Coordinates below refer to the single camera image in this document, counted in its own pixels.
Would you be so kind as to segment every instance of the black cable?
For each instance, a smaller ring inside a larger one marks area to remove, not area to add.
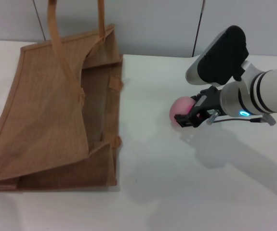
[[[239,119],[239,118],[232,118],[232,119],[222,119],[222,120],[215,120],[213,123],[219,123],[219,122],[225,122],[225,121],[234,121],[234,120],[239,120],[239,121],[249,121],[251,123],[262,123],[263,121],[261,120],[262,117],[259,118],[253,118],[253,119]]]
[[[192,57],[194,57],[194,53],[195,53],[195,48],[196,48],[196,43],[197,43],[197,38],[198,38],[198,33],[199,33],[199,28],[200,28],[200,23],[201,23],[201,18],[202,18],[202,14],[203,14],[204,8],[205,8],[205,1],[206,0],[202,0],[201,12],[200,12],[200,17],[199,17],[199,23],[198,23],[198,27],[197,27],[197,32],[196,32],[196,38],[195,38]]]
[[[222,119],[222,120],[215,120],[213,123],[225,122],[225,121],[232,121],[232,120],[241,120],[241,121],[249,121],[249,119]]]

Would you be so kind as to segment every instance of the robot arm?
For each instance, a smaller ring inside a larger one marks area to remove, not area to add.
[[[231,26],[219,34],[186,72],[190,84],[211,84],[192,96],[196,101],[186,115],[175,115],[181,127],[198,127],[204,120],[211,124],[218,116],[262,115],[251,122],[274,125],[277,113],[277,69],[261,71],[246,61],[249,53],[243,31]],[[233,76],[234,82],[228,83]],[[225,85],[222,90],[216,87]]]

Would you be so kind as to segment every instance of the table surface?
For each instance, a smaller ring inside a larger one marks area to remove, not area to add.
[[[28,44],[0,41],[0,114]],[[174,100],[208,87],[186,82],[194,60],[125,55],[119,185],[0,193],[0,231],[277,230],[277,124],[171,126]],[[277,68],[277,57],[248,60]]]

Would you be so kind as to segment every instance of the pink ball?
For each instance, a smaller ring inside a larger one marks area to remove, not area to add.
[[[177,114],[186,115],[195,103],[196,101],[188,96],[180,97],[179,99],[177,99],[172,104],[171,109],[169,111],[169,118],[171,119],[171,122],[173,124],[178,124],[174,116]]]

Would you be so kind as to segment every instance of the bag strap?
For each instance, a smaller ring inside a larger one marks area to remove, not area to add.
[[[105,41],[105,9],[104,0],[98,0],[99,37]]]
[[[58,33],[57,20],[56,20],[56,5],[57,0],[49,0],[48,1],[48,9],[47,9],[47,20],[48,20],[48,28],[51,35],[53,51],[55,56],[61,66],[61,69],[66,77],[66,80],[74,93],[74,96],[77,97],[78,102],[83,106],[85,93],[83,89],[80,87],[80,83],[78,82],[73,70],[71,69],[65,53],[63,51],[62,43],[60,40],[60,36]]]
[[[60,35],[58,33],[58,26],[56,20],[56,5],[57,0],[48,1],[47,9],[47,20],[48,28],[50,31],[50,36],[52,40],[53,51],[55,56],[62,68],[62,71],[66,77],[66,80],[69,83],[71,90],[75,97],[77,97],[78,102],[83,106],[85,93],[84,90],[80,87],[80,83],[76,78],[74,71],[71,69],[65,53],[63,51],[62,43],[60,40]],[[92,46],[90,51],[87,53],[86,58],[92,56],[99,46],[105,41],[105,9],[104,9],[104,0],[98,0],[98,20],[99,20],[99,37],[95,41],[95,44]]]

